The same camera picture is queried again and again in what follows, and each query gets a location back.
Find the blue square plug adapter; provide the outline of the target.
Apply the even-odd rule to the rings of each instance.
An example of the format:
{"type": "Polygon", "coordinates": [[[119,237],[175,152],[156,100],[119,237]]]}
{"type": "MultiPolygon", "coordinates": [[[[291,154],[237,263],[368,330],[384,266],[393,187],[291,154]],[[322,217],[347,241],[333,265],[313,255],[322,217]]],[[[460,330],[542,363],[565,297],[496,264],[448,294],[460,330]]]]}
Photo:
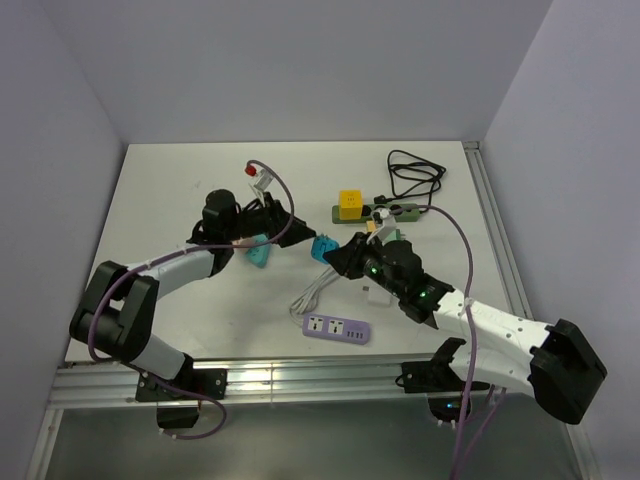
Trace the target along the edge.
{"type": "Polygon", "coordinates": [[[310,255],[314,260],[327,265],[328,261],[324,258],[324,255],[338,249],[339,247],[340,245],[336,240],[327,235],[321,234],[314,238],[311,245],[310,255]]]}

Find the yellow cube socket adapter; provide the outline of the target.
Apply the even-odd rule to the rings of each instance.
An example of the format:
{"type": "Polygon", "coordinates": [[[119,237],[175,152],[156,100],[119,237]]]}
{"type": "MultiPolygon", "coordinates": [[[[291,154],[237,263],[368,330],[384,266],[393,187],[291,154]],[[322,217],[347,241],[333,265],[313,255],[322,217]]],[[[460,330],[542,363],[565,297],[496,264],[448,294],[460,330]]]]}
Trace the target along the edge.
{"type": "Polygon", "coordinates": [[[362,216],[364,202],[360,190],[341,190],[338,198],[338,218],[354,221],[362,216]]]}

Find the purple power strip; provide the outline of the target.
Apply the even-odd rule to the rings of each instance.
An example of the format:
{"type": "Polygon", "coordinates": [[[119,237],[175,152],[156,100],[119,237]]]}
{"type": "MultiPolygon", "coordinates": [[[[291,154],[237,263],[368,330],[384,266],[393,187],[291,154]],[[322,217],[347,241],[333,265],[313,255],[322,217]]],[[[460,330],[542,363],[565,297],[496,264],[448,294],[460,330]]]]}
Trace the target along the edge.
{"type": "Polygon", "coordinates": [[[302,321],[302,334],[355,345],[366,345],[371,336],[370,324],[364,321],[308,313],[302,321]]]}

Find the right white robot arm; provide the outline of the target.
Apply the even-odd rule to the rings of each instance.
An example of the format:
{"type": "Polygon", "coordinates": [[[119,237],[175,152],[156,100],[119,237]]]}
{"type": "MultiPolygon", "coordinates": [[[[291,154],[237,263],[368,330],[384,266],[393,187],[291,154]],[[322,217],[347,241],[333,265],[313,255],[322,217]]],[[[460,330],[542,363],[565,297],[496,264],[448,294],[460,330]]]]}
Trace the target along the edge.
{"type": "Polygon", "coordinates": [[[434,381],[443,389],[455,389],[471,375],[528,395],[552,417],[576,425],[607,376],[577,325],[529,320],[473,300],[429,275],[406,240],[383,244],[357,233],[324,258],[339,275],[367,277],[391,293],[414,322],[462,340],[433,365],[434,381]]]}

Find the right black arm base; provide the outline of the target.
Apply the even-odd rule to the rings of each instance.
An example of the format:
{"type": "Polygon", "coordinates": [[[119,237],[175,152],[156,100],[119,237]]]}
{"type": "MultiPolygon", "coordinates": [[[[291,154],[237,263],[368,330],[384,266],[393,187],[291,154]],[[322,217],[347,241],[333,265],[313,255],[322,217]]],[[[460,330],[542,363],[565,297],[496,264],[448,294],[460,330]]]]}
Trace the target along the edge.
{"type": "Polygon", "coordinates": [[[458,423],[462,411],[465,382],[451,363],[465,344],[463,339],[447,339],[430,360],[403,362],[401,374],[394,380],[405,394],[426,394],[431,414],[442,423],[458,423]]]}

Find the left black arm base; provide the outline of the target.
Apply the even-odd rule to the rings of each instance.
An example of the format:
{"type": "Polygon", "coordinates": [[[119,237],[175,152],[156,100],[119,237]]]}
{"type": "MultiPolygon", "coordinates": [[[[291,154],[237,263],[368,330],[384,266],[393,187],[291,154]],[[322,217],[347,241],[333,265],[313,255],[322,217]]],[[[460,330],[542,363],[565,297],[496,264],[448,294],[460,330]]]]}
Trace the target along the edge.
{"type": "Polygon", "coordinates": [[[195,407],[188,407],[180,413],[180,407],[156,407],[156,423],[160,432],[176,440],[199,440],[219,432],[228,418],[226,407],[221,403],[224,399],[228,380],[225,368],[194,367],[194,360],[187,357],[177,376],[171,380],[135,367],[139,373],[135,393],[137,403],[163,403],[172,401],[197,401],[195,407]],[[188,433],[200,417],[204,403],[216,406],[220,412],[218,423],[204,433],[188,433]]]}

